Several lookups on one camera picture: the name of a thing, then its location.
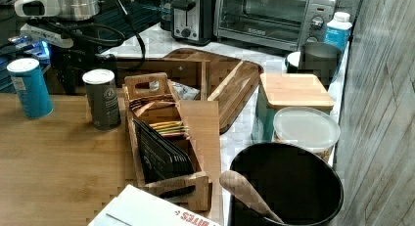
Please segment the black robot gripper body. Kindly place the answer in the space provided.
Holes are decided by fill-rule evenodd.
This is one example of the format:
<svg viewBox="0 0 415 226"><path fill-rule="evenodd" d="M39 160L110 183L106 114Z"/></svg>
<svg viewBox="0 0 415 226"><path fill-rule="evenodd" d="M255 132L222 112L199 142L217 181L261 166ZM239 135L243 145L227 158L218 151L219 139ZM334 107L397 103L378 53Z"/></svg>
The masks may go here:
<svg viewBox="0 0 415 226"><path fill-rule="evenodd" d="M114 55L101 55L102 47L93 43L81 43L71 48L50 46L51 67L67 95L75 95L81 76L92 69L109 69L117 75Z"/></svg>

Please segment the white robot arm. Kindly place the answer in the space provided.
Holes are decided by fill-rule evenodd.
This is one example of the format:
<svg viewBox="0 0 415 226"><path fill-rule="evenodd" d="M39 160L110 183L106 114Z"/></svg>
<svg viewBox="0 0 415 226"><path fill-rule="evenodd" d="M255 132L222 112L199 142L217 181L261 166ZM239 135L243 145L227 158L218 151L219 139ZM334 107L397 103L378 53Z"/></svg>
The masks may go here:
<svg viewBox="0 0 415 226"><path fill-rule="evenodd" d="M93 68L100 47L113 47L119 31L95 23L100 0L18 0L15 12L27 18L22 32L47 43L50 64L64 91L73 95L78 76Z"/></svg>

